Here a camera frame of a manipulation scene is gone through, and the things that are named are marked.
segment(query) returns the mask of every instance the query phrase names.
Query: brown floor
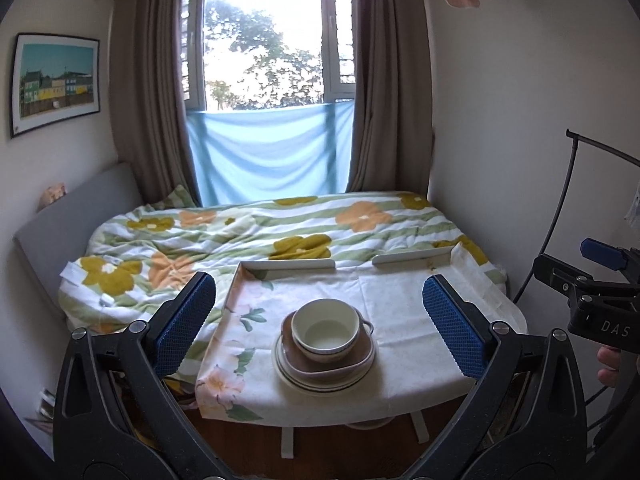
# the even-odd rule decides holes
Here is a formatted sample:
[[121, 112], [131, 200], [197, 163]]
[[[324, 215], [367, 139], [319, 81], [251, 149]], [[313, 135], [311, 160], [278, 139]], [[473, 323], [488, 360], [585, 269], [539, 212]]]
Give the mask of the brown floor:
[[400, 476], [429, 447], [464, 397], [422, 410], [431, 439], [418, 444], [409, 415], [383, 428], [351, 430], [345, 426], [297, 428], [293, 460], [280, 458], [280, 429], [202, 419], [191, 423], [237, 475], [276, 480], [362, 480]]

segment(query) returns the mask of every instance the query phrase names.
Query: light blue fabric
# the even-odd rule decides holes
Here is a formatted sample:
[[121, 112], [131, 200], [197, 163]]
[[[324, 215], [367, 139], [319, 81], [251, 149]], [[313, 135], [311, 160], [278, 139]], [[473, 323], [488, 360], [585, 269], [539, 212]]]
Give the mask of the light blue fabric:
[[353, 101], [188, 112], [187, 126], [203, 206], [346, 190]]

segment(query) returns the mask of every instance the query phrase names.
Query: headboard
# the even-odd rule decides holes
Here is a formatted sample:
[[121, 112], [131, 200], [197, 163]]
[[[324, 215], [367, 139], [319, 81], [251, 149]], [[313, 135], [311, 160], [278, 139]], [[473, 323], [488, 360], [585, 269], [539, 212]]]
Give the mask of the headboard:
[[60, 307], [60, 272], [84, 255], [94, 231], [142, 203], [129, 164], [117, 164], [41, 210], [15, 234], [18, 252], [53, 305]]

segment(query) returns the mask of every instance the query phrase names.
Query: brown dish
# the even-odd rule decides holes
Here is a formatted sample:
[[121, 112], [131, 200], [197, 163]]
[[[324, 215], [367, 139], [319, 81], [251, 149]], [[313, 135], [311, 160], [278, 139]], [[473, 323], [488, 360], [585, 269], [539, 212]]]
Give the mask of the brown dish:
[[361, 326], [360, 335], [353, 349], [341, 360], [333, 363], [318, 363], [306, 357], [293, 340], [291, 318], [293, 312], [282, 322], [282, 350], [287, 363], [297, 371], [301, 378], [317, 381], [337, 381], [361, 366], [370, 359], [374, 350], [373, 341], [366, 326]]

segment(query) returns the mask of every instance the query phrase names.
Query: framed picture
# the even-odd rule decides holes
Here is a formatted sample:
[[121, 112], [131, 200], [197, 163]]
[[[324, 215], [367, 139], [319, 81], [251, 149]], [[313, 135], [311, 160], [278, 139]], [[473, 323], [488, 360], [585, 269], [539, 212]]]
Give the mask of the framed picture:
[[11, 136], [100, 111], [100, 42], [18, 34], [11, 88]]

